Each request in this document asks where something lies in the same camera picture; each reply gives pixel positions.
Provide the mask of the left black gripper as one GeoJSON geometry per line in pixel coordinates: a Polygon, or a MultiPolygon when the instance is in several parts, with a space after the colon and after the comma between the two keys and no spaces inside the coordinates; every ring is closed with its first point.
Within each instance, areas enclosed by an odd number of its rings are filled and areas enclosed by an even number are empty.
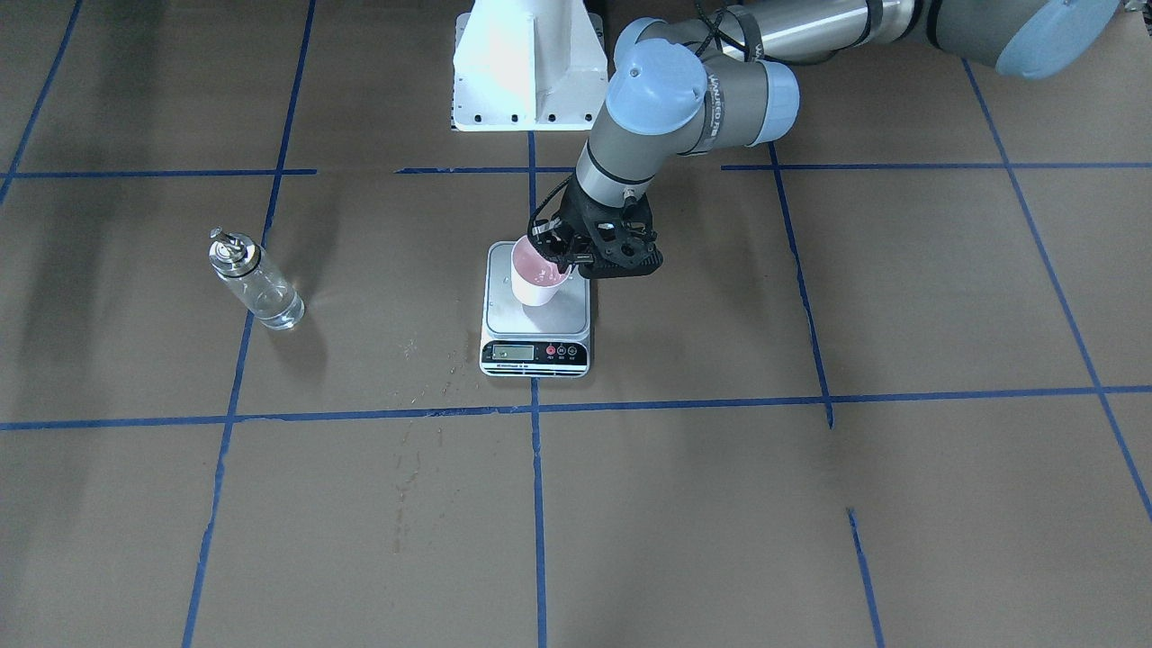
{"type": "Polygon", "coordinates": [[[609,208],[626,205],[626,198],[631,197],[631,188],[628,184],[609,188],[606,193],[607,201],[602,202],[583,188],[579,178],[568,176],[536,208],[536,214],[539,216],[556,195],[561,196],[556,213],[548,219],[538,218],[529,224],[529,242],[541,258],[556,264],[563,274],[573,268],[593,266],[596,248],[590,243],[581,216],[584,216],[593,201],[609,208]]]}

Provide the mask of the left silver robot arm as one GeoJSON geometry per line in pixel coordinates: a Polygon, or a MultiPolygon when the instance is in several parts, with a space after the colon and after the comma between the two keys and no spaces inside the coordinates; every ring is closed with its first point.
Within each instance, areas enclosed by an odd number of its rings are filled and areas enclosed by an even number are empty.
{"type": "Polygon", "coordinates": [[[588,279],[662,265],[646,196],[670,157],[781,140],[801,106],[794,67],[911,38],[1005,77],[1068,67],[1115,1],[761,1],[694,21],[638,18],[617,36],[604,105],[555,214],[526,226],[531,257],[588,279]]]}

